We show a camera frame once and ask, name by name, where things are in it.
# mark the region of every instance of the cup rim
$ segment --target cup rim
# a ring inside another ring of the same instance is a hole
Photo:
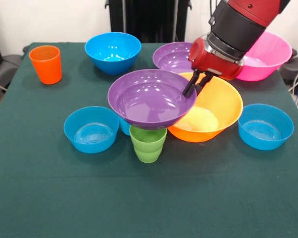
[[[166,137],[166,135],[167,135],[167,133],[168,133],[168,129],[167,129],[167,128],[158,129],[158,130],[165,130],[163,136],[162,136],[159,140],[156,140],[156,141],[154,141],[154,142],[143,142],[143,141],[140,141],[140,140],[136,139],[136,138],[132,135],[131,130],[132,130],[133,127],[138,128],[138,127],[136,127],[136,126],[134,126],[134,125],[131,125],[131,126],[130,126],[130,128],[129,128],[129,134],[130,134],[130,137],[133,138],[133,139],[134,139],[135,141],[137,141],[138,143],[142,143],[142,144],[146,144],[146,145],[150,145],[150,144],[154,144],[154,143],[157,143],[157,142],[162,141],[163,139],[165,139],[165,137]]]
[[[50,58],[50,59],[45,59],[45,60],[38,60],[38,59],[34,59],[32,56],[31,56],[31,53],[34,51],[34,50],[37,50],[38,48],[44,48],[44,47],[51,47],[51,48],[54,48],[57,50],[57,54],[56,56]],[[29,52],[29,58],[32,60],[32,61],[36,61],[36,62],[46,62],[46,61],[50,61],[50,60],[53,60],[53,59],[56,59],[58,56],[60,55],[60,49],[56,46],[52,46],[52,45],[41,45],[41,46],[37,46],[35,48],[33,48],[30,52]]]

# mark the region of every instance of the plastic cup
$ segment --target plastic cup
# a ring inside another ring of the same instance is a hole
[[[104,107],[86,107],[73,112],[64,123],[64,133],[73,146],[88,154],[107,150],[116,140],[118,116]]]
[[[29,58],[42,83],[55,84],[62,79],[59,48],[55,46],[38,46],[30,51]]]
[[[126,122],[124,119],[122,119],[120,116],[118,116],[118,118],[119,118],[120,128],[123,131],[123,133],[125,135],[130,136],[130,124]]]
[[[280,147],[294,132],[292,119],[279,108],[267,104],[244,107],[238,120],[241,139],[258,150]]]
[[[153,163],[159,158],[166,136],[166,128],[145,130],[133,125],[130,127],[130,137],[135,153],[144,163]]]

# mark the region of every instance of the white wall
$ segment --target white wall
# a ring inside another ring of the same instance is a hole
[[[210,26],[209,0],[191,0],[186,41],[206,34]],[[86,42],[110,31],[105,0],[0,0],[0,49],[20,54],[31,42]],[[298,50],[298,0],[291,0],[269,26]]]
[[[110,31],[105,0],[0,0],[0,50],[20,54],[31,42],[86,42]]]
[[[193,9],[192,11],[188,10],[186,41],[194,41],[210,30],[208,24],[210,18],[209,0],[191,0],[191,2]],[[298,0],[291,0],[267,30],[280,35],[298,50]]]

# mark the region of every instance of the cup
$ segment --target cup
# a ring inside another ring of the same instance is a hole
[[[167,128],[145,130],[135,126],[130,127],[130,137],[138,159],[144,163],[155,162],[163,148]]]
[[[126,122],[124,119],[122,119],[120,116],[119,118],[119,123],[120,123],[120,128],[123,131],[125,135],[130,135],[130,124]]]
[[[55,84],[62,78],[61,55],[59,48],[45,45],[32,49],[29,58],[40,81]]]

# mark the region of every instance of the plastic bowl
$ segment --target plastic bowl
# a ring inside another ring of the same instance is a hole
[[[108,91],[111,108],[129,124],[143,129],[166,128],[194,105],[196,92],[182,95],[188,81],[179,74],[143,69],[118,78]]]
[[[292,119],[279,108],[266,104],[244,107],[238,120],[241,139],[258,150],[280,147],[294,132]]]
[[[85,44],[85,51],[94,65],[111,75],[126,72],[135,63],[140,50],[140,41],[122,32],[100,34]]]
[[[189,53],[192,43],[173,42],[158,48],[152,56],[153,63],[159,69],[174,73],[192,71]]]
[[[260,81],[270,76],[292,56],[290,44],[265,31],[244,56],[244,67],[237,79]]]
[[[88,154],[112,146],[118,128],[118,116],[104,107],[81,108],[69,115],[64,123],[66,137],[77,150]]]
[[[181,75],[190,80],[193,74]],[[239,92],[225,80],[213,77],[203,88],[188,114],[168,129],[181,140],[204,142],[233,125],[242,111],[243,100]]]
[[[130,136],[130,124],[121,117],[119,118],[120,128],[125,135]]]

